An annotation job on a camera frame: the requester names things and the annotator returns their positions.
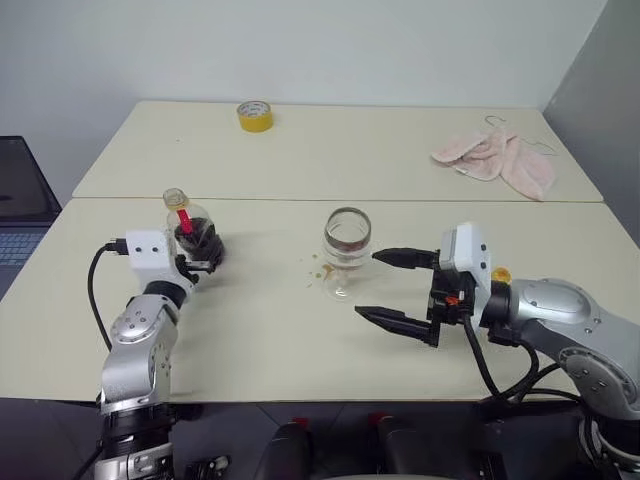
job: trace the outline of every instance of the glass cup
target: glass cup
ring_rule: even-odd
[[[353,271],[370,257],[371,221],[353,207],[334,211],[324,227],[323,249],[333,268],[325,278],[325,290],[337,300],[353,298],[356,285]]]

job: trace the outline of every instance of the tape roll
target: tape roll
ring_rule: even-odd
[[[264,132],[273,126],[271,105],[266,102],[244,102],[238,107],[238,118],[247,132]]]

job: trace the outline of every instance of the pink towel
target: pink towel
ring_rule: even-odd
[[[515,190],[539,201],[544,200],[555,180],[551,163],[504,127],[489,134],[473,132],[456,138],[431,156],[478,180],[489,181],[501,175]]]

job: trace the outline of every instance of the plastic bottle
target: plastic bottle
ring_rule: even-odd
[[[222,261],[224,247],[207,211],[192,203],[179,188],[162,196],[169,209],[167,226],[191,260],[210,261],[212,270]]]

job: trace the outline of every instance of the white table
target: white table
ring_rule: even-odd
[[[183,308],[173,400],[435,400],[487,394],[462,328],[432,349],[391,335],[323,291],[323,223],[342,202],[206,200],[228,256]],[[640,321],[640,254],[602,204],[354,202],[375,248],[435,249],[442,232],[479,223],[494,266],[515,278],[560,277]],[[164,224],[161,200],[75,199],[0,303],[0,396],[93,400],[106,349],[86,293],[95,250],[127,229]],[[372,262],[360,304],[424,318],[430,275]],[[139,293],[125,257],[104,256],[96,296],[107,324]],[[496,381],[527,367],[517,349],[488,345]],[[559,372],[548,385],[570,388]]]
[[[273,128],[254,134],[236,107],[139,103],[74,197],[159,198],[175,186],[192,198],[529,201],[500,178],[480,182],[430,158],[455,134],[489,129],[494,115],[557,153],[547,200],[602,201],[534,109],[274,105]]]

